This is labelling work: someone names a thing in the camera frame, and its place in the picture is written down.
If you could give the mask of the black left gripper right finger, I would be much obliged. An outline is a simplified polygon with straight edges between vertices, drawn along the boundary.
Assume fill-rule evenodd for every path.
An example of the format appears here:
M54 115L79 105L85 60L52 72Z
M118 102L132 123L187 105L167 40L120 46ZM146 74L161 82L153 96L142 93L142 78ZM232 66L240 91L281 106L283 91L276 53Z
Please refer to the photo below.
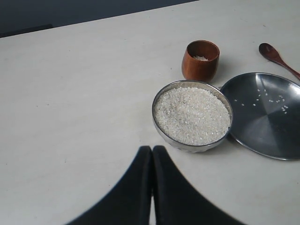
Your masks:
M166 148L153 148L154 204L158 225L238 225L204 198L181 174Z

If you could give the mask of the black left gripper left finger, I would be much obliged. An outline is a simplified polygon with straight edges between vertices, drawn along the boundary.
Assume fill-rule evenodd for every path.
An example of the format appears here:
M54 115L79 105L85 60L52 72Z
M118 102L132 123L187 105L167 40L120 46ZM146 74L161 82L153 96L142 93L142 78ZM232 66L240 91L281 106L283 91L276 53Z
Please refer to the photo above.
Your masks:
M70 225L148 225L152 197L152 150L141 146L118 183Z

